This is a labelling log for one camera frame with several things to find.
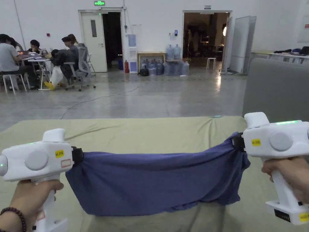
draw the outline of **green indicator light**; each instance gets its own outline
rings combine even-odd
[[[298,121],[287,121],[287,122],[277,122],[277,125],[283,125],[283,124],[291,124],[291,123],[297,123]]]

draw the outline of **human hand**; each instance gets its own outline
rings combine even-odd
[[[263,173],[270,176],[278,170],[286,182],[292,187],[296,198],[304,204],[309,204],[309,164],[303,157],[283,160],[268,160],[262,168]]]
[[[25,217],[28,231],[32,231],[38,212],[51,191],[63,189],[59,180],[44,181],[35,184],[30,180],[20,181],[17,184],[10,207],[21,211]]]

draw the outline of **person sitting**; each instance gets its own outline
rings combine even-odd
[[[78,61],[78,48],[73,45],[71,38],[66,36],[62,38],[62,41],[64,45],[68,47],[71,52],[73,52],[73,54],[75,55],[75,59]]]
[[[23,47],[15,41],[14,38],[10,38],[11,45],[16,49],[16,51],[23,51]]]
[[[33,71],[32,66],[19,67],[16,62],[21,61],[22,58],[11,45],[11,38],[6,34],[0,34],[0,72],[4,75],[9,74],[25,74],[27,73],[29,78],[30,89],[38,89],[38,78]]]
[[[71,43],[75,45],[76,47],[78,47],[78,41],[76,40],[75,35],[69,34],[68,37],[71,39]]]
[[[31,48],[29,48],[29,52],[36,52],[39,55],[42,55],[42,50],[40,49],[40,43],[37,40],[30,41]]]
[[[52,50],[50,61],[54,65],[53,73],[50,78],[50,82],[45,81],[44,84],[50,90],[55,90],[55,87],[63,80],[63,76],[69,80],[73,75],[70,65],[66,65],[64,63],[75,63],[73,65],[74,70],[78,70],[78,61],[76,62],[73,52],[66,49]]]

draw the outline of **exit sign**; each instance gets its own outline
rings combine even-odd
[[[95,6],[105,6],[105,1],[95,1]]]

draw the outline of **fire extinguisher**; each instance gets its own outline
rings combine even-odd
[[[127,62],[127,60],[125,60],[125,73],[129,73],[129,63]]]

